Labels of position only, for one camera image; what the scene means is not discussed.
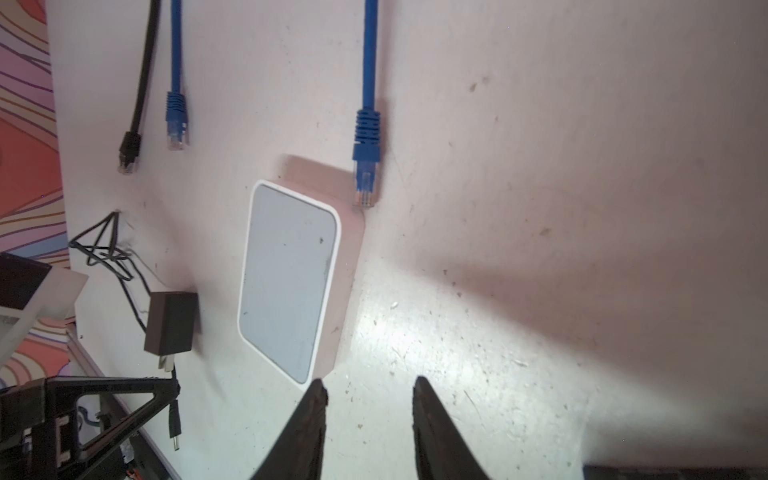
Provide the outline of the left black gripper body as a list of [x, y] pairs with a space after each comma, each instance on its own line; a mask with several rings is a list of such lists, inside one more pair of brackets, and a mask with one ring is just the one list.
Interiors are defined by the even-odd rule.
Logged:
[[[180, 393], [174, 378], [50, 377], [1, 390], [1, 477], [84, 479]], [[86, 423], [84, 397], [149, 394], [140, 408], [110, 421], [92, 439], [80, 438]]]

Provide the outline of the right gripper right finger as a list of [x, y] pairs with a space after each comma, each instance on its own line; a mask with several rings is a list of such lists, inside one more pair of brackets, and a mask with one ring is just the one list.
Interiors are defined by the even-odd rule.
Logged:
[[488, 479], [424, 376], [414, 384], [412, 413], [419, 479]]

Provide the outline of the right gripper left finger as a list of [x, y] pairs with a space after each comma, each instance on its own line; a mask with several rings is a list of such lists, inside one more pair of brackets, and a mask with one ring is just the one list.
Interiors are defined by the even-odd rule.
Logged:
[[328, 393], [313, 380], [252, 480], [321, 477]]

